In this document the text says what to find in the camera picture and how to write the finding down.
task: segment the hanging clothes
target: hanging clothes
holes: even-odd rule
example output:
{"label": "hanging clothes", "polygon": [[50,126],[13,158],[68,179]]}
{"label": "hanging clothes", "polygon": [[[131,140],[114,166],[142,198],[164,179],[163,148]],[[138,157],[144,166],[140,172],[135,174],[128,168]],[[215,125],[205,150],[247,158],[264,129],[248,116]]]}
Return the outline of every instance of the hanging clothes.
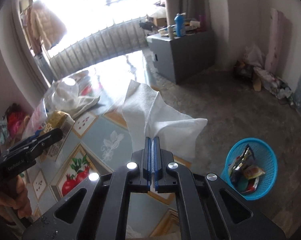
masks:
{"label": "hanging clothes", "polygon": [[27,33],[31,48],[34,51],[34,54],[38,55],[42,52],[42,48],[40,47],[39,38],[36,39],[33,35],[33,29],[32,29],[31,22],[30,22],[30,12],[31,12],[31,6],[29,6],[26,9],[26,17],[27,17],[26,18],[26,21],[27,21],[26,22],[26,33]]}
{"label": "hanging clothes", "polygon": [[33,36],[43,41],[46,50],[57,45],[67,33],[65,24],[40,0],[31,6],[30,23]]}

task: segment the black gripper frame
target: black gripper frame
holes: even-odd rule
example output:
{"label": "black gripper frame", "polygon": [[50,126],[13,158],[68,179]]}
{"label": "black gripper frame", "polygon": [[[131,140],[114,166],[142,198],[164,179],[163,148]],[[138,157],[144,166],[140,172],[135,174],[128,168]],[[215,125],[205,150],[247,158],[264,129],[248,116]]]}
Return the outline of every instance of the black gripper frame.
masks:
{"label": "black gripper frame", "polygon": [[132,154],[135,169],[121,166],[97,181],[85,179],[23,234],[23,240],[123,240],[131,192],[147,193],[152,165],[158,193],[174,192],[182,240],[282,240],[284,232],[220,177],[193,174],[146,137]]}

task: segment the blue bottle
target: blue bottle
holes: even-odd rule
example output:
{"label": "blue bottle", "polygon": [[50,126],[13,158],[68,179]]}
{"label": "blue bottle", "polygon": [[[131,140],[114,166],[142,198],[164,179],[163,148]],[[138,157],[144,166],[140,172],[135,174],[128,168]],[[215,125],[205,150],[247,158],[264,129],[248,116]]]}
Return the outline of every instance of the blue bottle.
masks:
{"label": "blue bottle", "polygon": [[185,31],[185,20],[184,20],[185,13],[178,13],[175,17],[175,23],[176,23],[176,35],[177,37],[182,37],[186,35]]}

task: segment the cardboard box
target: cardboard box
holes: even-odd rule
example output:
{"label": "cardboard box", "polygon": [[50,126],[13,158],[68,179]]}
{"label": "cardboard box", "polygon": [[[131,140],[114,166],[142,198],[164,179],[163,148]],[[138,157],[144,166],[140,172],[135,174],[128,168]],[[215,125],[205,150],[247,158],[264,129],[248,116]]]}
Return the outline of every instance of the cardboard box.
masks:
{"label": "cardboard box", "polygon": [[167,19],[166,18],[154,18],[153,23],[157,27],[164,27],[164,26],[167,26]]}

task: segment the grey cabinet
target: grey cabinet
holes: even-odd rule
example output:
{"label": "grey cabinet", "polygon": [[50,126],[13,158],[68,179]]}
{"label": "grey cabinet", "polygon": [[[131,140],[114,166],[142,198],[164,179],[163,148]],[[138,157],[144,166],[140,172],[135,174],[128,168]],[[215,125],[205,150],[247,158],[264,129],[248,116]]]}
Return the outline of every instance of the grey cabinet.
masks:
{"label": "grey cabinet", "polygon": [[215,63],[216,42],[213,31],[195,33],[170,40],[155,34],[147,37],[159,74],[178,84]]}

